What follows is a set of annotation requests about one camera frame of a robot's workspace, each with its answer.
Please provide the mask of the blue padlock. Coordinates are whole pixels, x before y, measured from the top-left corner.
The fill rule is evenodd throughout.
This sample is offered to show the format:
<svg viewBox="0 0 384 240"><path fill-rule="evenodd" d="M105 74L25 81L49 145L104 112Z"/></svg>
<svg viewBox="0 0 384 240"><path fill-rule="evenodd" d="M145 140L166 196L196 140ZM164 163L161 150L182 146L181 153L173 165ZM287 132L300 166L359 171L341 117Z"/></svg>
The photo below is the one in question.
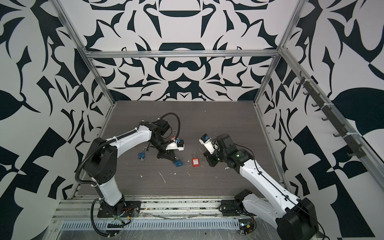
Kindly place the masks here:
<svg viewBox="0 0 384 240"><path fill-rule="evenodd" d="M174 164L176 167L181 167L181 166L184 165L180 160L177 160L177 161L173 162L173 164Z"/></svg>
<svg viewBox="0 0 384 240"><path fill-rule="evenodd" d="M138 159L143 163L146 158L146 153L148 152L147 147L144 147L141 152L138 153Z"/></svg>

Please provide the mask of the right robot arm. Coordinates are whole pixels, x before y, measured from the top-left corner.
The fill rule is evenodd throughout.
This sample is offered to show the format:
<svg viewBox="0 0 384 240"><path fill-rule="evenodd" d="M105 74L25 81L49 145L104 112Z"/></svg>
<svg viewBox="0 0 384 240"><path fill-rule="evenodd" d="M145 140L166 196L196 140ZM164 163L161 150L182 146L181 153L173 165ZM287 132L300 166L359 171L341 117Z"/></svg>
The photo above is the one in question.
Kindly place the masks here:
<svg viewBox="0 0 384 240"><path fill-rule="evenodd" d="M261 200L253 192L243 190L234 197L232 206L220 206L222 213L258 217L275 228L282 240L310 240L319 232L314 204L307 198L301 200L275 181L249 148L234 143L228 134L215 139L204 134L199 142L206 148L203 155L210 167L227 164L265 197Z"/></svg>

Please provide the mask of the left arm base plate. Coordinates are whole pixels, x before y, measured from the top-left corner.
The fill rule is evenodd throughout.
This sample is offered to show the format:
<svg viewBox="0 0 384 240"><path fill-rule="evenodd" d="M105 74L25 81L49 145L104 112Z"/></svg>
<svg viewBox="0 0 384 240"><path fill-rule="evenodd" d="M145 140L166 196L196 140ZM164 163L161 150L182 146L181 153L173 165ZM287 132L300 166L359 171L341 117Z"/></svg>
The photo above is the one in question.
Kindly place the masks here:
<svg viewBox="0 0 384 240"><path fill-rule="evenodd" d="M132 217L140 213L141 201L125 201L118 202L115 206L110 206L104 201L101 202L98 218L112 218L113 216L119 217Z"/></svg>

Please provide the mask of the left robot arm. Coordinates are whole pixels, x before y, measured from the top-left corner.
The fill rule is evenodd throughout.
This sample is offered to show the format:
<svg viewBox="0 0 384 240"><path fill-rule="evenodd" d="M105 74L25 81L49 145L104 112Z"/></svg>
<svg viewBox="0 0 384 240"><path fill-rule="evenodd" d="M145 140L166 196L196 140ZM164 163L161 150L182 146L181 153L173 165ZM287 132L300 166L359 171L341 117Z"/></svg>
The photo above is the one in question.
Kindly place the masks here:
<svg viewBox="0 0 384 240"><path fill-rule="evenodd" d="M182 163L176 157L175 151L183 151L185 143L178 136L165 139L164 135L171 127L165 119L154 122L142 121L133 130L109 139L95 139L86 157L79 166L80 171L90 177L89 180L77 181L95 187L101 200L109 207L122 205L123 194L116 182L118 161L126 152L149 143L157 151L158 159L172 161L177 167Z"/></svg>

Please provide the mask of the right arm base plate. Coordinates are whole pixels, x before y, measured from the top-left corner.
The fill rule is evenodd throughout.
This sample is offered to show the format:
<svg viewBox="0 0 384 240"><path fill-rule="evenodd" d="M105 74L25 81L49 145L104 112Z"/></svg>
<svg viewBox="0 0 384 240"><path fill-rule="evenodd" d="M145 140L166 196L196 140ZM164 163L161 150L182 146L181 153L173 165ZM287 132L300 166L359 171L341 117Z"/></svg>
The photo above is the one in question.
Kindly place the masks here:
<svg viewBox="0 0 384 240"><path fill-rule="evenodd" d="M248 200L221 200L218 210L223 216L259 216L262 208Z"/></svg>

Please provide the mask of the black hook rail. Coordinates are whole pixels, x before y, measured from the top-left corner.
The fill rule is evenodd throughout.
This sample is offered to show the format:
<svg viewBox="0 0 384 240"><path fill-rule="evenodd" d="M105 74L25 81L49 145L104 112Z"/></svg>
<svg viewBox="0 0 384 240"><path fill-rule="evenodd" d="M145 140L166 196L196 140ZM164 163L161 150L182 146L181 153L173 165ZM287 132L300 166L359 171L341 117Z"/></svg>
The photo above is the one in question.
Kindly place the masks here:
<svg viewBox="0 0 384 240"><path fill-rule="evenodd" d="M331 103L316 82L312 79L306 79L302 74L300 74L300 78L297 84L303 86L306 90L304 95L312 97L315 101L312 106L321 110L325 115L322 120L329 121L337 131L333 136L335 138L342 138L351 149L347 155L359 159L367 156L366 151L363 149L362 141L358 139L358 133L347 125L347 121L342 117L340 111Z"/></svg>

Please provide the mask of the aluminium frame crossbar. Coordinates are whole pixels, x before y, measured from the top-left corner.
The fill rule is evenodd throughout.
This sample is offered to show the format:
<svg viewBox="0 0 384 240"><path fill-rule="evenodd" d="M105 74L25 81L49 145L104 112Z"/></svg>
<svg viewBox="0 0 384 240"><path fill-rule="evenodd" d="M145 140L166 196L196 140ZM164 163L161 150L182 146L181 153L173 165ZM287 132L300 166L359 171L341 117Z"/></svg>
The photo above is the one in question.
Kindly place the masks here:
<svg viewBox="0 0 384 240"><path fill-rule="evenodd" d="M186 58L186 57L274 57L277 50L184 50L184 51L85 51L89 59Z"/></svg>

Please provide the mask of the red padlock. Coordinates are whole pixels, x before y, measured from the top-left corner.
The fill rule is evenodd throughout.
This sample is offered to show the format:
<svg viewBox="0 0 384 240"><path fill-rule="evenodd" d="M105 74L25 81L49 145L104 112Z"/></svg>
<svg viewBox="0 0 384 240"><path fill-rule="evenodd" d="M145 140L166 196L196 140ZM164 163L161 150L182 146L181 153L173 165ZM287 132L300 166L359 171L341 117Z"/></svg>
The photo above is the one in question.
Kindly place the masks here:
<svg viewBox="0 0 384 240"><path fill-rule="evenodd" d="M199 167L201 165L199 156L196 152L193 152L192 154L192 164L193 164L193 167Z"/></svg>

